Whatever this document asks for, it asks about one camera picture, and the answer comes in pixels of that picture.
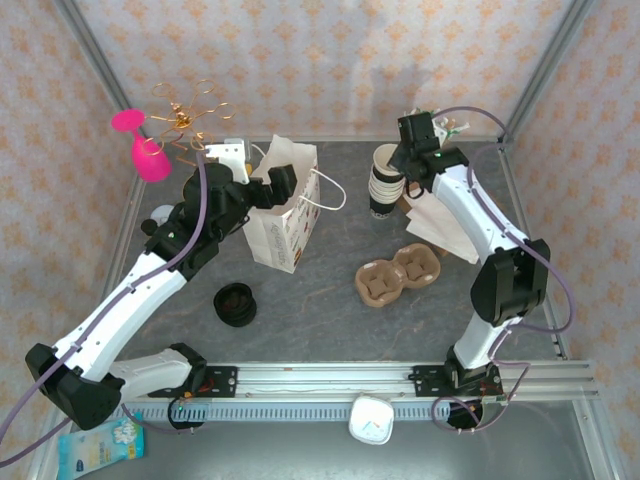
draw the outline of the patterned wall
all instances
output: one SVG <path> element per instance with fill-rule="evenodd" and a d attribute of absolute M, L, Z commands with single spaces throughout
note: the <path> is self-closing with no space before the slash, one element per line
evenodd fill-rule
<path fill-rule="evenodd" d="M 31 385 L 24 355 L 96 304 L 126 201 L 130 141 L 51 0 L 0 5 L 0 418 Z M 0 456 L 31 443 L 49 404 L 32 400 Z M 2 470 L 26 478 L 30 457 Z"/>
<path fill-rule="evenodd" d="M 570 0 L 79 0 L 130 100 L 212 78 L 236 135 L 397 135 L 413 106 L 508 119 Z M 458 115 L 464 123 L 464 115 Z M 474 117 L 473 135 L 495 135 Z M 157 134 L 157 124 L 148 131 Z"/>
<path fill-rule="evenodd" d="M 639 24 L 636 0 L 598 2 L 511 155 L 532 229 L 550 242 L 577 294 L 571 353 L 597 362 L 633 472 L 640 471 Z M 566 308 L 558 288 L 554 297 Z"/>

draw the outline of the white paper bag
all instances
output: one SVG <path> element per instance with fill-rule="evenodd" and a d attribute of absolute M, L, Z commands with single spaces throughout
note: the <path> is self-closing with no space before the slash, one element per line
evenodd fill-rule
<path fill-rule="evenodd" d="M 320 215 L 320 208 L 330 207 L 319 205 L 318 175 L 326 176 L 317 171 L 315 145 L 294 143 L 274 135 L 269 151 L 251 176 L 260 177 L 267 184 L 270 183 L 270 168 L 289 164 L 293 165 L 298 180 L 293 196 L 285 205 L 277 205 L 271 210 L 252 208 L 250 220 L 243 230 L 256 262 L 293 273 Z M 337 210 L 343 205 L 344 201 L 340 207 L 330 209 Z"/>

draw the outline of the blue packet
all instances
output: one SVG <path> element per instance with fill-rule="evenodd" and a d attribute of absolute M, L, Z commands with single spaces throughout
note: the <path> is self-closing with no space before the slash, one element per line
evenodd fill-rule
<path fill-rule="evenodd" d="M 74 480 L 102 467 L 144 454 L 144 431 L 121 418 L 88 431 L 62 435 L 58 440 L 58 480 Z"/>

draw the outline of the white tissue paper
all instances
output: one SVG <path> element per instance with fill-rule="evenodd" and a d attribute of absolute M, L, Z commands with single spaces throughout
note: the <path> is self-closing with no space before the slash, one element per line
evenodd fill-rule
<path fill-rule="evenodd" d="M 478 253 L 456 218 L 433 194 L 424 192 L 413 200 L 406 195 L 411 206 L 407 217 L 411 219 L 407 232 L 451 252 L 457 257 L 475 264 Z"/>

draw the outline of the black lid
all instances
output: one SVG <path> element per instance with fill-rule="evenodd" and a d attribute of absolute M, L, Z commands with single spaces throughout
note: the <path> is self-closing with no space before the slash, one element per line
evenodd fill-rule
<path fill-rule="evenodd" d="M 244 283 L 222 287 L 213 299 L 213 306 L 220 320 L 232 327 L 249 325 L 258 310 L 251 289 Z"/>

